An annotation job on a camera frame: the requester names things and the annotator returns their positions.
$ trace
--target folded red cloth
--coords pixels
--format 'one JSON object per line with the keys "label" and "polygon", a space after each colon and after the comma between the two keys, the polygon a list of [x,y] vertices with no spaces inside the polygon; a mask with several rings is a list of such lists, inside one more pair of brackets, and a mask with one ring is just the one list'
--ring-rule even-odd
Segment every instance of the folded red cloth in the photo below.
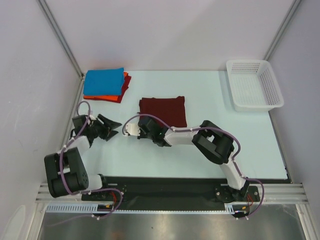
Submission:
{"label": "folded red cloth", "polygon": [[154,115],[170,127],[185,128],[187,126],[184,96],[178,96],[177,98],[143,97],[139,106],[140,114]]}
{"label": "folded red cloth", "polygon": [[120,104],[122,101],[122,98],[125,95],[125,92],[129,88],[130,80],[131,80],[131,76],[126,75],[124,78],[124,84],[122,85],[122,88],[121,88],[121,95],[119,96],[83,96],[83,98],[88,100],[103,100],[103,101]]}

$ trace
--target metal frame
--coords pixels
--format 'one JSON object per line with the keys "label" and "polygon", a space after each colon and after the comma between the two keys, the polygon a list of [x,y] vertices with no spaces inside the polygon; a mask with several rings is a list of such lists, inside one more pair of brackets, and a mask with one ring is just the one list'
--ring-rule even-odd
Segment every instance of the metal frame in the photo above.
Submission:
{"label": "metal frame", "polygon": [[311,214],[310,205],[296,205],[300,222],[304,231],[306,240],[317,240],[320,238],[318,229],[313,225],[314,219]]}
{"label": "metal frame", "polygon": [[278,31],[276,32],[269,48],[267,49],[263,60],[268,61],[272,54],[274,53],[275,49],[277,48],[280,40],[284,36],[289,24],[291,23],[293,17],[295,16],[296,12],[298,11],[299,6],[301,5],[303,0],[294,0],[293,3],[291,4],[289,11],[285,15],[282,23],[280,24],[280,27]]}
{"label": "metal frame", "polygon": [[[282,39],[283,35],[286,32],[286,29],[289,26],[289,23],[292,21],[295,13],[297,12],[299,6],[301,5],[301,2],[303,0],[294,0],[288,13],[286,14],[283,22],[281,23],[274,39],[272,40],[272,43],[270,44],[265,56],[264,60],[270,59],[272,54],[274,53],[276,47],[278,46],[280,40]],[[54,18],[54,15],[52,11],[50,10],[46,0],[37,0],[41,10],[44,13],[45,18],[47,19],[49,25],[51,26],[54,34],[58,38],[59,42],[61,43],[61,46],[66,53],[67,57],[69,58],[70,62],[72,63],[75,71],[80,77],[80,83],[78,86],[77,94],[74,99],[73,103],[73,108],[72,111],[70,112],[68,124],[65,129],[65,135],[63,137],[63,140],[61,141],[61,147],[63,144],[68,140],[69,138],[69,132],[70,129],[72,128],[72,121],[71,118],[74,116],[74,113],[76,111],[76,106],[78,102],[80,101],[81,98],[81,92],[83,90],[83,77],[84,74],[82,73],[56,19]],[[279,144],[280,150],[282,149],[282,143],[281,139],[279,138],[279,135],[277,134],[277,126],[275,125],[272,116],[270,115],[270,119],[272,121],[272,125],[275,131],[275,135],[277,137],[277,141]],[[253,184],[254,186],[258,187],[259,193],[261,194],[262,189],[259,184]],[[310,206],[308,204],[308,199],[305,193],[305,190],[303,188],[302,184],[264,184],[265,187],[265,197],[263,204],[264,205],[274,205],[274,204],[295,204],[296,208],[299,213],[300,221],[303,226],[303,230],[306,236],[307,240],[313,240],[313,239],[318,239],[319,233],[313,226],[313,219],[311,216],[311,210]],[[28,232],[28,237],[27,239],[29,240],[34,240],[38,238],[40,229],[41,229],[41,224],[44,218],[44,214],[46,211],[46,208],[49,204],[54,205],[54,204],[68,204],[68,205],[79,205],[79,204],[99,204],[99,203],[108,203],[108,202],[88,202],[85,201],[83,202],[81,200],[80,195],[74,195],[74,196],[64,196],[60,198],[52,198],[49,190],[48,190],[48,185],[46,183],[41,184],[39,188],[39,192],[37,194],[36,200],[35,200],[35,211],[34,211],[34,217],[32,219],[32,223],[30,224],[30,229]],[[123,213],[133,213],[132,211],[123,211]],[[154,212],[154,211],[136,211],[135,213],[169,213],[173,214],[174,212]],[[177,212],[179,214],[203,214],[202,211],[192,211],[192,212]]]}
{"label": "metal frame", "polygon": [[[262,194],[262,188],[259,184],[252,184],[252,186],[257,186],[259,194]],[[274,205],[274,204],[308,204],[308,199],[302,184],[264,184],[264,205]],[[111,202],[106,201],[82,201],[81,195],[67,195],[58,198],[53,198],[48,189],[48,184],[41,184],[36,200],[36,203],[48,204],[48,203],[84,203],[84,204],[107,204]],[[246,202],[234,202],[233,205],[247,204]]]}
{"label": "metal frame", "polygon": [[79,75],[79,77],[83,76],[83,73],[77,63],[76,58],[74,57],[74,54],[72,53],[67,40],[65,38],[65,36],[63,35],[52,11],[50,10],[46,0],[36,0],[45,16],[45,18],[47,19],[49,25],[51,26],[54,34],[56,35],[58,41],[61,43],[61,46],[65,52],[65,54],[67,55],[67,57],[69,58],[70,62],[72,63],[72,66],[74,68],[74,70],[76,71],[76,73]]}

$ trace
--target metal floor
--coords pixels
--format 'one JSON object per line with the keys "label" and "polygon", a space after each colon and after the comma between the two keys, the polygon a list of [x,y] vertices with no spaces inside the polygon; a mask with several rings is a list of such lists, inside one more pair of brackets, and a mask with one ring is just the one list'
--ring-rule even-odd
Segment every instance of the metal floor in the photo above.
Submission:
{"label": "metal floor", "polygon": [[249,220],[215,214],[112,214],[57,226],[72,213],[46,213],[38,240],[304,240],[295,205],[263,205]]}

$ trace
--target purple cable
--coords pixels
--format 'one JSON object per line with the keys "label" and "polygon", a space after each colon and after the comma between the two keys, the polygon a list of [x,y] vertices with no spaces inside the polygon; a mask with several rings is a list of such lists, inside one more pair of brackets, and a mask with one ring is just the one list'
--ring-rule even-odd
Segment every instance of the purple cable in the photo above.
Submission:
{"label": "purple cable", "polygon": [[259,205],[256,207],[256,209],[255,209],[253,212],[251,212],[248,216],[251,216],[252,214],[254,214],[255,212],[257,212],[258,209],[260,209],[260,207],[262,206],[262,203],[263,203],[263,201],[264,201],[264,197],[265,197],[265,187],[264,187],[264,185],[262,184],[262,182],[261,182],[260,180],[255,179],[255,178],[245,177],[245,176],[243,176],[243,174],[241,173],[241,171],[240,171],[240,169],[239,169],[239,167],[238,167],[238,165],[237,165],[237,163],[236,163],[236,160],[235,160],[235,157],[240,153],[241,145],[240,145],[239,140],[238,140],[235,136],[233,136],[231,133],[229,133],[229,132],[227,132],[227,131],[225,131],[225,130],[222,130],[222,129],[220,129],[220,128],[211,127],[211,126],[205,126],[205,127],[197,127],[197,128],[190,128],[190,129],[181,129],[181,130],[179,130],[179,129],[176,129],[176,128],[174,128],[174,127],[169,126],[169,125],[166,124],[163,120],[161,120],[160,118],[158,118],[158,117],[156,117],[156,116],[154,116],[154,115],[151,115],[151,114],[138,114],[138,115],[135,115],[135,116],[129,118],[129,120],[127,120],[127,121],[125,122],[125,124],[124,124],[123,127],[122,127],[122,134],[123,134],[123,135],[126,135],[126,125],[127,125],[132,119],[135,119],[135,118],[137,118],[137,117],[151,117],[151,118],[154,118],[154,119],[158,120],[159,122],[161,122],[161,123],[162,123],[164,126],[166,126],[168,129],[170,129],[170,130],[172,130],[172,131],[174,131],[174,132],[176,132],[176,133],[186,133],[186,132],[193,132],[193,131],[200,131],[200,130],[212,130],[212,131],[216,131],[216,132],[225,134],[225,135],[227,135],[228,137],[232,138],[232,139],[236,142],[236,144],[237,144],[237,146],[238,146],[237,151],[236,151],[235,154],[231,157],[231,161],[233,162],[236,171],[238,172],[238,174],[240,175],[241,178],[243,178],[243,179],[245,179],[245,180],[247,180],[247,181],[252,181],[252,182],[259,183],[259,184],[261,185],[261,188],[262,188],[262,195],[261,195],[260,203],[259,203]]}
{"label": "purple cable", "polygon": [[[119,203],[110,212],[108,212],[104,216],[99,217],[99,219],[105,219],[105,218],[109,217],[114,211],[116,211],[120,207],[120,205],[122,203],[122,200],[123,200],[122,192],[120,190],[116,189],[116,188],[103,188],[103,189],[92,190],[91,192],[92,193],[96,193],[96,192],[102,192],[102,191],[115,191],[115,192],[118,192],[120,194],[120,200],[119,200]],[[53,224],[48,224],[47,226],[48,227],[55,227],[57,225],[65,224],[65,223],[70,222],[70,221],[75,220],[75,219],[87,218],[87,217],[91,217],[92,218],[92,215],[82,214],[82,215],[74,216],[74,217],[71,217],[69,219],[62,220],[62,221],[59,221],[59,222],[56,222],[56,223],[53,223]]]}
{"label": "purple cable", "polygon": [[83,132],[83,130],[85,129],[85,127],[87,126],[88,124],[88,121],[90,119],[90,112],[91,112],[91,108],[90,108],[90,104],[87,102],[87,101],[81,101],[78,103],[78,105],[76,106],[76,113],[79,115],[79,107],[81,104],[87,104],[88,105],[88,114],[87,114],[87,117],[85,119],[85,122],[82,126],[82,128],[80,129],[80,131],[78,132],[78,134],[73,138],[71,139],[62,149],[61,149],[61,153],[60,153],[60,158],[59,158],[59,168],[60,168],[60,176],[61,176],[61,180],[62,180],[62,183],[63,183],[63,186],[65,188],[65,190],[67,191],[68,194],[70,195],[75,195],[75,194],[78,194],[78,192],[72,192],[70,190],[70,188],[68,187],[67,185],[67,181],[66,181],[66,178],[65,178],[65,174],[64,174],[64,166],[63,166],[63,158],[64,158],[64,152],[65,150],[75,141],[77,140],[77,138],[80,136],[80,134]]}
{"label": "purple cable", "polygon": [[[64,174],[63,158],[64,158],[64,152],[65,152],[65,150],[66,150],[75,140],[77,140],[77,139],[79,138],[79,136],[81,135],[81,133],[83,132],[83,130],[85,129],[85,127],[87,126],[87,124],[88,124],[88,122],[89,122],[90,113],[91,113],[91,107],[90,107],[89,102],[84,101],[84,100],[83,100],[83,101],[80,101],[80,102],[78,103],[78,105],[76,106],[76,113],[78,114],[78,116],[80,115],[80,114],[79,114],[79,107],[80,107],[80,105],[83,104],[83,103],[85,103],[85,104],[88,105],[88,113],[87,113],[87,117],[86,117],[86,119],[85,119],[85,122],[84,122],[82,128],[80,129],[80,131],[78,132],[78,134],[77,134],[73,139],[71,139],[71,140],[65,145],[65,147],[63,147],[63,148],[61,149],[60,158],[59,158],[59,168],[60,168],[61,180],[62,180],[62,183],[63,183],[63,186],[64,186],[65,190],[66,190],[67,193],[70,194],[70,195],[76,195],[76,194],[78,194],[79,192],[72,192],[72,191],[70,190],[70,188],[68,187],[68,184],[67,184],[67,181],[66,181],[66,178],[65,178],[65,174]],[[120,199],[120,202],[119,202],[119,204],[117,205],[117,207],[115,207],[114,210],[110,211],[108,214],[113,213],[115,210],[118,209],[118,207],[120,206],[120,203],[122,202],[122,194],[121,194],[121,192],[120,192],[118,189],[116,189],[116,188],[103,188],[103,189],[97,189],[97,190],[92,190],[92,191],[84,191],[83,193],[86,194],[86,193],[89,193],[89,192],[91,192],[91,193],[96,193],[96,192],[103,192],[103,191],[116,191],[116,192],[120,193],[120,195],[121,195],[121,199]]]}

